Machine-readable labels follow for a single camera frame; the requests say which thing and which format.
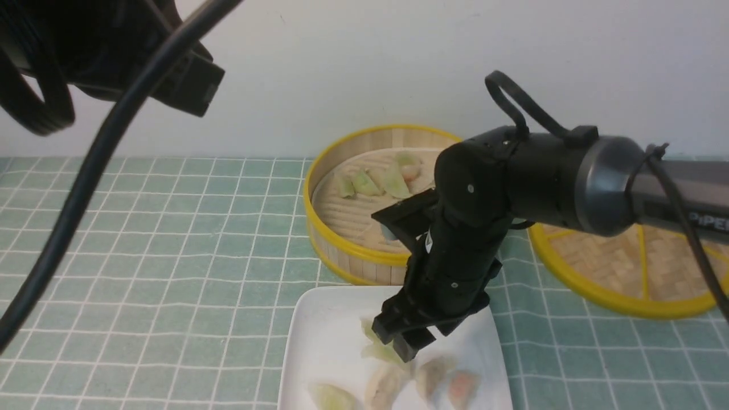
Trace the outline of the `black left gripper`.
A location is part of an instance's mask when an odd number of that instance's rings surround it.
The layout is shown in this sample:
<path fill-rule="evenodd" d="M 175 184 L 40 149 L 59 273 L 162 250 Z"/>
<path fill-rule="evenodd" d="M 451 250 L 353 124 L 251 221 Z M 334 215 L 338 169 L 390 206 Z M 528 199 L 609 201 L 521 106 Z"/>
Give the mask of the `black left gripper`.
<path fill-rule="evenodd" d="M 179 59 L 150 97 L 180 112 L 203 117 L 226 75 L 200 42 Z"/>

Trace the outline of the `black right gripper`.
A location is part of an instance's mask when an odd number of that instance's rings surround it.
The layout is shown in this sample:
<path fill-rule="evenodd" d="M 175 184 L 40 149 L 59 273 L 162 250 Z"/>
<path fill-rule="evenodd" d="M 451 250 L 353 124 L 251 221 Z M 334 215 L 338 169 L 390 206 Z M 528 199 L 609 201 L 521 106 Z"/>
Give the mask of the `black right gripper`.
<path fill-rule="evenodd" d="M 495 254 L 513 219 L 498 218 L 478 227 L 436 218 L 417 240 L 404 284 L 383 303 L 373 329 L 404 363 L 435 342 L 429 327 L 447 337 L 489 304 L 485 285 L 497 275 Z"/>

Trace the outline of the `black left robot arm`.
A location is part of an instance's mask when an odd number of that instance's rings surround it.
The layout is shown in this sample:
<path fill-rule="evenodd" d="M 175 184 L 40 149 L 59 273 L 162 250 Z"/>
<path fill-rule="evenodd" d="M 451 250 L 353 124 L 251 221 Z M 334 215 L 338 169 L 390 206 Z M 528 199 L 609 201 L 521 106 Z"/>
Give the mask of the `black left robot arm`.
<path fill-rule="evenodd" d="M 71 86 L 117 101 L 183 23 L 174 1 L 3 1 L 2 109 L 40 137 L 61 132 Z"/>

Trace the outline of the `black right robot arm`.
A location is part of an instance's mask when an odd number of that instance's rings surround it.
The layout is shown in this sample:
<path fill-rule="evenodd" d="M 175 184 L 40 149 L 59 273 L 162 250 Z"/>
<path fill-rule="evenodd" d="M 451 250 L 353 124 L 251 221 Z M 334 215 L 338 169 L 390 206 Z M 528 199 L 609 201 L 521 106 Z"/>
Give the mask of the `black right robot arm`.
<path fill-rule="evenodd" d="M 626 137 L 585 142 L 503 126 L 438 155 L 435 186 L 373 213 L 410 252 L 403 288 L 372 330 L 405 361 L 489 306 L 507 233 L 534 223 L 612 237 L 633 225 L 684 233 L 716 306 L 727 295 L 701 240 L 727 244 L 726 161 L 664 160 Z"/>

